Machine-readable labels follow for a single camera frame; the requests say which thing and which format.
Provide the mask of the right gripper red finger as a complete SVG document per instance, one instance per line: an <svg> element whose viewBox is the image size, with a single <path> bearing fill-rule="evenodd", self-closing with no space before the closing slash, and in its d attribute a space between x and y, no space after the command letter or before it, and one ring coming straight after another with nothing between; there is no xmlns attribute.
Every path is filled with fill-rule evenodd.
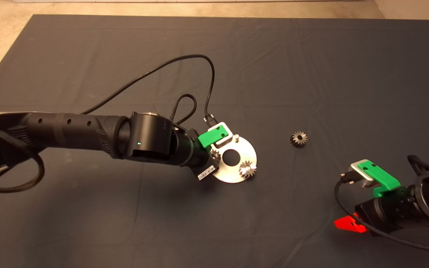
<svg viewBox="0 0 429 268"><path fill-rule="evenodd" d="M365 233L368 229L351 216L345 216L334 221L337 229L355 233Z"/></svg>

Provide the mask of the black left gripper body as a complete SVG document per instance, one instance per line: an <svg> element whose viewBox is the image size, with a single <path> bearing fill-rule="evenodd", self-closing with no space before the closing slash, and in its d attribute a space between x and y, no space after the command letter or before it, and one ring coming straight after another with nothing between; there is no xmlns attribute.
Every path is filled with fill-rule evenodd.
<svg viewBox="0 0 429 268"><path fill-rule="evenodd" d="M185 166L189 167L195 177L202 181L219 170L219 163L211 154L210 149L206 149L199 141L199 134L195 129L187 132L193 142L192 157Z"/></svg>

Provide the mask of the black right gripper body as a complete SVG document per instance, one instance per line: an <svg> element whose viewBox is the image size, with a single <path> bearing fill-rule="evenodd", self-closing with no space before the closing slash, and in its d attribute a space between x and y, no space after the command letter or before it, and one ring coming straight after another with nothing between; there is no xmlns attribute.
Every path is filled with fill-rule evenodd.
<svg viewBox="0 0 429 268"><path fill-rule="evenodd" d="M366 224L385 233L422 227L422 214L416 206L412 189L397 189L355 206Z"/></svg>

